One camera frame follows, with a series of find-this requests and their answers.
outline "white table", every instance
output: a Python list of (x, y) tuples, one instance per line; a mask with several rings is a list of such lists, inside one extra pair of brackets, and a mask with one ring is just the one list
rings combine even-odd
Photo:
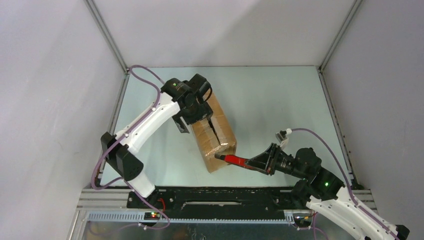
[[(286, 128), (308, 128), (332, 148), (345, 173), (346, 163), (327, 106), (319, 76), (313, 66), (249, 67), (160, 67), (152, 68), (164, 81), (189, 80), (199, 73), (211, 83), (237, 139), (236, 154), (254, 157), (276, 143), (275, 133)], [(143, 69), (141, 77), (161, 83)], [(137, 117), (155, 98), (153, 88), (131, 76), (123, 98), (116, 129)], [(324, 145), (307, 132), (294, 132), (284, 150), (295, 155), (299, 148), (312, 147), (322, 166), (343, 179)], [(229, 165), (208, 173), (194, 136), (178, 131), (172, 119), (163, 124), (136, 155), (144, 171), (157, 186), (184, 187), (283, 187), (298, 179), (281, 172), (267, 176)], [(119, 175), (105, 165), (101, 185)], [(113, 186), (124, 186), (123, 181)]]

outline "red wire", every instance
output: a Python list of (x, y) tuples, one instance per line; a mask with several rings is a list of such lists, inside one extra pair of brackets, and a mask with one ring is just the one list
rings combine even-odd
[(165, 211), (165, 201), (162, 198), (159, 198), (157, 201), (162, 202), (162, 206), (163, 206), (162, 212)]

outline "robotic arm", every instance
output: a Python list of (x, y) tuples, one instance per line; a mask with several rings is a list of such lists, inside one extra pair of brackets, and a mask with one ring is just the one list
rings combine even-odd
[[(202, 119), (209, 119), (213, 114), (207, 103), (209, 97), (203, 99), (208, 91), (212, 94), (211, 85), (199, 74), (190, 81), (172, 78), (160, 90), (157, 104), (151, 105), (116, 135), (106, 132), (101, 137), (103, 151), (106, 151), (124, 135), (123, 140), (110, 150), (106, 161), (144, 198), (155, 189), (155, 185), (143, 171), (143, 163), (135, 157), (144, 142), (169, 118), (175, 121), (181, 133), (188, 133), (183, 120), (187, 125), (191, 125)], [(138, 122), (140, 123), (128, 132), (128, 129)], [(321, 213), (357, 240), (407, 239), (409, 230), (406, 227), (385, 221), (357, 199), (343, 181), (321, 166), (322, 161), (312, 148), (299, 149), (295, 157), (286, 154), (283, 148), (288, 140), (286, 135), (290, 132), (291, 130), (278, 132), (280, 145), (272, 143), (265, 152), (256, 157), (215, 157), (266, 175), (280, 171), (299, 178), (291, 191), (299, 208), (307, 207)]]

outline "white wall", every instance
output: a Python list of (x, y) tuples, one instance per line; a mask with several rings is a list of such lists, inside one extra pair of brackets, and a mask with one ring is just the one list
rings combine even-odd
[(0, 239), (65, 239), (124, 75), (82, 0), (0, 18)]
[(319, 65), (354, 0), (96, 0), (127, 64)]
[(424, 1), (364, 1), (324, 76), (358, 179), (423, 239)]

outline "cardboard box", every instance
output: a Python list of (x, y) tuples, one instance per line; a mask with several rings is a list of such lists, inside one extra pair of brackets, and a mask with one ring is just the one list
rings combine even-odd
[(213, 110), (210, 120), (200, 120), (191, 125), (191, 129), (207, 171), (212, 173), (228, 165), (225, 161), (216, 159), (215, 154), (235, 154), (237, 141), (215, 94), (211, 94), (207, 103)]

